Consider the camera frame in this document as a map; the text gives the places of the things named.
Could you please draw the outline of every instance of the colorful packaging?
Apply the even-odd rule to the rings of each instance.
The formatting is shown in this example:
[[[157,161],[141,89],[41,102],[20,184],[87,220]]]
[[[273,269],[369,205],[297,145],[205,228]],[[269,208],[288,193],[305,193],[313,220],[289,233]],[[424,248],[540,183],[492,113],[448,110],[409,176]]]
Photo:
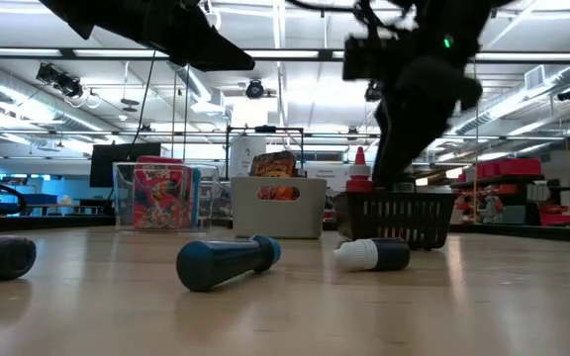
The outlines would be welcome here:
[[[296,168],[296,156],[290,151],[259,154],[252,160],[249,175],[252,177],[291,178]],[[293,187],[262,187],[258,191],[262,200],[294,200]]]
[[[193,170],[176,163],[182,160],[157,156],[138,158],[134,172],[135,228],[174,229],[193,225]]]

